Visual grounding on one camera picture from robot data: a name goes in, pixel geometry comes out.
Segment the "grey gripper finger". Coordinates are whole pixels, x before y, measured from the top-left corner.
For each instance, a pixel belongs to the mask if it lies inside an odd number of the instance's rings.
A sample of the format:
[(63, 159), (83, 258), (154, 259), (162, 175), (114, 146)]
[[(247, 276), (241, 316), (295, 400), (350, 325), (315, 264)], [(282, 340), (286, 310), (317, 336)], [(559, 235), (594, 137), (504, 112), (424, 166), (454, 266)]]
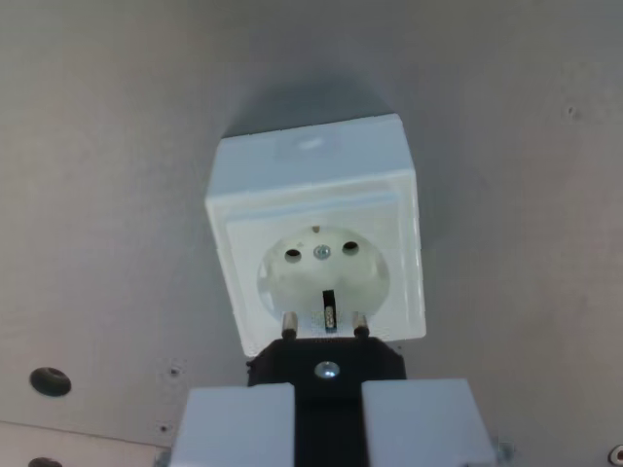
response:
[(362, 384), (371, 466), (496, 466), (497, 456), (467, 380)]
[(293, 466), (295, 389), (290, 383), (190, 391), (172, 466)]

